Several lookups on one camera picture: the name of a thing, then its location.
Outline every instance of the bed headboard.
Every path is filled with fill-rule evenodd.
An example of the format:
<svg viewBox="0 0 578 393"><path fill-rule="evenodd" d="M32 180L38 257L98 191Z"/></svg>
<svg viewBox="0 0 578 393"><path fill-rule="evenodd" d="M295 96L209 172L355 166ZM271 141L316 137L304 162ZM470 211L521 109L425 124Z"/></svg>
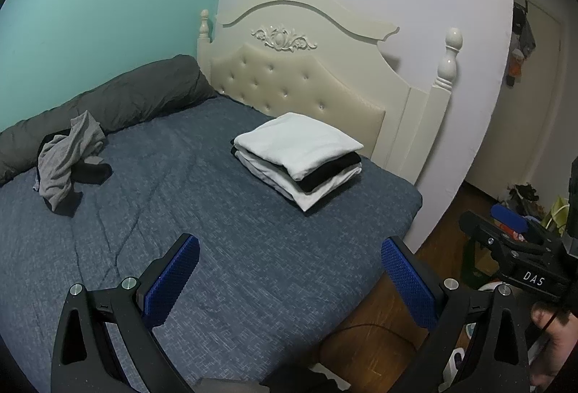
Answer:
<svg viewBox="0 0 578 393"><path fill-rule="evenodd" d="M378 50L399 31L333 0L247 0L200 14L197 60L219 92L269 116L289 111L322 120L363 144L361 153L414 183L432 148L456 78L457 28L429 92L408 85Z"/></svg>

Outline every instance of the hanging clothes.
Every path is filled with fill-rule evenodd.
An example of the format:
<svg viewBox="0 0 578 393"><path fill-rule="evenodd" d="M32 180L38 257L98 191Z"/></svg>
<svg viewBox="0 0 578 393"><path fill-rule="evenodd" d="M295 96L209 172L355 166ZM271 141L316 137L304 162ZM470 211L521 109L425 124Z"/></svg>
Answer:
<svg viewBox="0 0 578 393"><path fill-rule="evenodd" d="M536 49L536 41L528 21L528 3L526 2L526 6L523 7L514 2L512 39L510 41L510 55L508 57L506 75L506 84L509 87L513 87L516 83L516 78L522 75L522 66L534 49Z"/></svg>

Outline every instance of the human hand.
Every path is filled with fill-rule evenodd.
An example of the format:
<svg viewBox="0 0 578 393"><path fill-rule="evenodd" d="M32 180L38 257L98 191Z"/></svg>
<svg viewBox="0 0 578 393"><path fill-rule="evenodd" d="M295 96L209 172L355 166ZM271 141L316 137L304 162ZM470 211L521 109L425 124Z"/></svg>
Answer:
<svg viewBox="0 0 578 393"><path fill-rule="evenodd" d="M532 307L532 320L540 329L544 328L554 311L541 303ZM530 383L546 389L568 359L578 342L578 318L573 314L556 316L545 330L550 336L544 350L530 366Z"/></svg>

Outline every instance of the blue bedsheet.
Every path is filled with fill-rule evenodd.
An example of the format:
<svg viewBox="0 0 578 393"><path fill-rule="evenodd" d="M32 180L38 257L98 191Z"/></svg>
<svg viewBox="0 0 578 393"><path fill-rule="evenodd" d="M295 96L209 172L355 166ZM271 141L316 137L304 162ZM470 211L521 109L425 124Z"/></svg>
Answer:
<svg viewBox="0 0 578 393"><path fill-rule="evenodd" d="M200 240L199 265L154 332L190 383L263 379L371 290L381 241L405 235L420 194L363 159L357 179L303 214L229 153L233 137L267 119L218 97L109 136L101 156L115 173L76 186L84 197L72 219L32 190L34 170L0 188L0 334L40 393L68 288L139 275L183 232Z"/></svg>

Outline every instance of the bedpost finial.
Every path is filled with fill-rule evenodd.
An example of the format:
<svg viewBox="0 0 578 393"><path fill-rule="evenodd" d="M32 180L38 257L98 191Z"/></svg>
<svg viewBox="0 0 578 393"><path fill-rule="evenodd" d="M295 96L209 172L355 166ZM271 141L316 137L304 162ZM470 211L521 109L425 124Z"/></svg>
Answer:
<svg viewBox="0 0 578 393"><path fill-rule="evenodd" d="M446 31L446 46L459 52L462 45L463 37L461 31L457 27L450 27Z"/></svg>
<svg viewBox="0 0 578 393"><path fill-rule="evenodd" d="M446 31L446 54L437 65L437 78L434 86L452 91L452 84L457 76L456 56L463 45L461 31L452 27Z"/></svg>
<svg viewBox="0 0 578 393"><path fill-rule="evenodd" d="M209 37L209 10L204 9L200 12L200 28L199 28L199 38Z"/></svg>

